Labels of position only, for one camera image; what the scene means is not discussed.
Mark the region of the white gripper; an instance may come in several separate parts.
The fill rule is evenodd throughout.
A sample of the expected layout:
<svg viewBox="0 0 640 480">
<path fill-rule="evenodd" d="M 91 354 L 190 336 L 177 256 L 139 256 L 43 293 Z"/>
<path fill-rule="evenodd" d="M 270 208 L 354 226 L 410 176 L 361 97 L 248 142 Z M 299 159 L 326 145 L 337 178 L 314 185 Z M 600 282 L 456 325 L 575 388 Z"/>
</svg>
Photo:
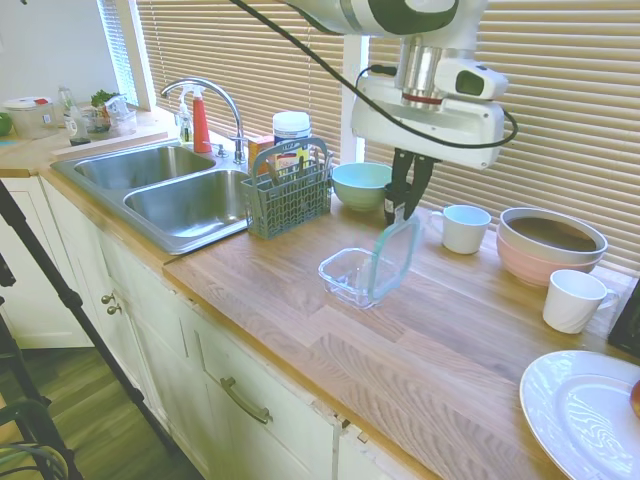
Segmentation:
<svg viewBox="0 0 640 480">
<path fill-rule="evenodd" d="M 363 78 L 360 90 L 404 126 L 458 145 L 453 148 L 416 136 L 383 118 L 363 100 L 355 100 L 351 122 L 354 134 L 396 148 L 391 192 L 396 205 L 405 204 L 405 219 L 411 217 L 429 184 L 434 169 L 432 158 L 482 170 L 490 167 L 499 155 L 498 147 L 464 147 L 503 138 L 504 113 L 494 102 L 445 99 L 435 109 L 410 107 L 401 103 L 401 91 L 395 88 L 394 81 L 382 76 Z M 407 176 L 412 163 L 414 174 L 409 184 Z"/>
</svg>

